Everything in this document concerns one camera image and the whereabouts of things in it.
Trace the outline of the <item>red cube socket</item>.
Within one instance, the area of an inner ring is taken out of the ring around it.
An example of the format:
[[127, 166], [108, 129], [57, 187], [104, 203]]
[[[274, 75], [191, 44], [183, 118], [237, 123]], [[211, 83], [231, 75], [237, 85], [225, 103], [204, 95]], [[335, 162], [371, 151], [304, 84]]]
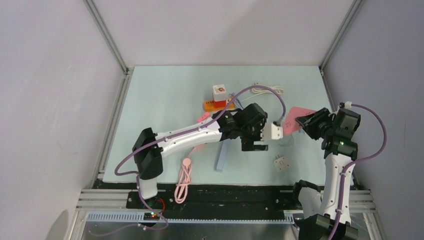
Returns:
[[222, 100], [222, 101], [213, 100], [212, 105], [216, 109], [225, 108], [225, 106], [227, 105], [227, 101], [226, 100]]

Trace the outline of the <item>orange power strip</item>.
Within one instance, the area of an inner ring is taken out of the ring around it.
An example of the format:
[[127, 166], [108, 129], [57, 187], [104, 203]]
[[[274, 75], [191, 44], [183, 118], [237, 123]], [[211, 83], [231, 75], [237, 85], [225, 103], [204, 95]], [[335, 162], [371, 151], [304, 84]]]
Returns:
[[227, 97], [225, 101], [214, 101], [208, 100], [203, 102], [203, 109], [205, 112], [217, 112], [223, 110], [232, 100], [231, 97]]

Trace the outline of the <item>pink adapter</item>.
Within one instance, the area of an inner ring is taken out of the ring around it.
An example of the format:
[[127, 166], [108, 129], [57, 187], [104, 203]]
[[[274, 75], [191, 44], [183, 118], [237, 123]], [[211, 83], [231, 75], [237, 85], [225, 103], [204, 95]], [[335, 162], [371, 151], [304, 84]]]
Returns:
[[207, 120], [209, 117], [211, 116], [211, 114], [209, 112], [205, 112], [203, 115], [201, 115], [198, 119], [197, 119], [197, 123], [201, 123], [205, 120]]

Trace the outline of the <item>white cube socket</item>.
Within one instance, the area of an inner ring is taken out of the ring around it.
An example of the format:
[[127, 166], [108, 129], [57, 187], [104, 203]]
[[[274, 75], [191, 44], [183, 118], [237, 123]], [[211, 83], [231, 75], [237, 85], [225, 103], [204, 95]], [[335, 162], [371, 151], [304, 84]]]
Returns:
[[213, 85], [212, 90], [214, 102], [223, 102], [227, 99], [227, 91], [224, 84]]

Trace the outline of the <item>white adapter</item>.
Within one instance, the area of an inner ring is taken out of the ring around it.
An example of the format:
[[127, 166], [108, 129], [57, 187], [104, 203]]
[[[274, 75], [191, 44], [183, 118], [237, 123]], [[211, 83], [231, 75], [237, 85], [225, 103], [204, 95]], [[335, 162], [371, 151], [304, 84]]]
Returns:
[[283, 172], [291, 167], [291, 162], [285, 156], [276, 155], [275, 159], [273, 160], [273, 165], [277, 171]]

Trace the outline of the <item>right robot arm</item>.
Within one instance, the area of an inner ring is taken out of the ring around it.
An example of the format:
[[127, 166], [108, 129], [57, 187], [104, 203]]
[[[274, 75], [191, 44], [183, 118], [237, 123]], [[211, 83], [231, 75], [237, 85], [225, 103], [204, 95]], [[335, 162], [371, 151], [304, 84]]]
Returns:
[[330, 113], [322, 108], [297, 116], [295, 121], [313, 140], [322, 139], [325, 183], [323, 192], [317, 185], [300, 180], [290, 195], [291, 204], [303, 209], [304, 217], [295, 223], [300, 240], [356, 240], [359, 231], [351, 226], [349, 207], [350, 182], [358, 145], [352, 141], [361, 115], [341, 108]]

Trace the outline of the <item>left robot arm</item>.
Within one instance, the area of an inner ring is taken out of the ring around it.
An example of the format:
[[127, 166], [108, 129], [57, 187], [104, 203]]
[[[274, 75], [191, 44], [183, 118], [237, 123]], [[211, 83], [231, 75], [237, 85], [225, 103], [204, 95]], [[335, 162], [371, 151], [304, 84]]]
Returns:
[[241, 140], [243, 152], [267, 151], [267, 145], [257, 144], [283, 138], [283, 127], [268, 122], [268, 114], [256, 103], [244, 109], [221, 110], [194, 125], [168, 132], [142, 130], [133, 146], [137, 166], [138, 201], [152, 208], [158, 201], [157, 178], [164, 171], [163, 159], [202, 144], [225, 140]]

